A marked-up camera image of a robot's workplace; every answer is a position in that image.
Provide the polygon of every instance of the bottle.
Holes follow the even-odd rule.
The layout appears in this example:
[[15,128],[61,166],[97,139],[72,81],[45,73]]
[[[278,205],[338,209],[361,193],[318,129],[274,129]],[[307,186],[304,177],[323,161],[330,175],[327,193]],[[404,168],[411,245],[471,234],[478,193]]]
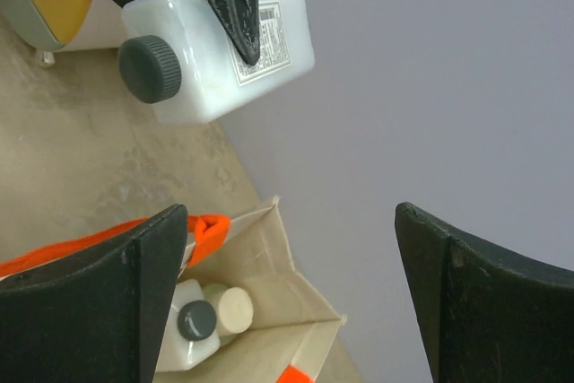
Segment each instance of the bottle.
[[196,280],[176,285],[156,372],[190,370],[217,352],[217,315]]
[[245,290],[224,284],[208,284],[204,287],[204,296],[215,309],[215,330],[221,346],[247,331],[253,323],[253,301]]
[[134,0],[122,20],[124,82],[160,122],[208,123],[315,65],[305,0],[259,0],[261,57],[247,65],[207,0]]

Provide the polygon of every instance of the barcode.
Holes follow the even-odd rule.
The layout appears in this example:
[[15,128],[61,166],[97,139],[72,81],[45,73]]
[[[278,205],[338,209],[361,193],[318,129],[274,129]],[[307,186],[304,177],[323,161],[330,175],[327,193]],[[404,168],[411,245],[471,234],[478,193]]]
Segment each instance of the barcode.
[[275,18],[274,9],[264,9],[263,11],[259,11],[259,20],[272,20],[273,18]]

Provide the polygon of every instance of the table surface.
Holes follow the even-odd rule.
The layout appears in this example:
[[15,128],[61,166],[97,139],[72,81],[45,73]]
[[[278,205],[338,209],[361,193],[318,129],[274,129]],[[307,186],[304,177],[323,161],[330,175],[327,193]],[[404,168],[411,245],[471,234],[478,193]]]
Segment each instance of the table surface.
[[[160,125],[124,88],[115,50],[51,69],[0,18],[0,261],[184,204],[242,212],[259,197],[219,124]],[[337,342],[320,382],[361,382]]]

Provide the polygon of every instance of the orange strip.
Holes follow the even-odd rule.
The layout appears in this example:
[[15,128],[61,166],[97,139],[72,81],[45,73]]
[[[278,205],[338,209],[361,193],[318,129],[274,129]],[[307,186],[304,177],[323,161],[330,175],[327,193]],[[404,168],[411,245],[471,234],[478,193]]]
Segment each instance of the orange strip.
[[315,383],[313,379],[301,371],[297,370],[292,365],[288,366],[277,383]]
[[[35,266],[46,264],[52,260],[60,259],[76,253],[85,248],[98,244],[106,239],[113,238],[129,231],[147,219],[137,219],[113,226],[105,231],[94,233],[88,237],[57,242],[31,251],[20,257],[0,264],[0,277],[16,274]],[[225,241],[231,225],[229,217],[224,215],[189,216],[187,230],[194,233],[196,248],[187,267],[211,255]]]

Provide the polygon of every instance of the label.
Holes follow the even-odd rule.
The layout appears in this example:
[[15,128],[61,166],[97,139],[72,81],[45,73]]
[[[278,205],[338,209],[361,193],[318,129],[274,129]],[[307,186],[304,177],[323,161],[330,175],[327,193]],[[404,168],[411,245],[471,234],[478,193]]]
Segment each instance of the label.
[[261,56],[254,66],[245,63],[229,41],[231,62],[239,85],[251,83],[291,64],[279,2],[259,4],[259,21]]

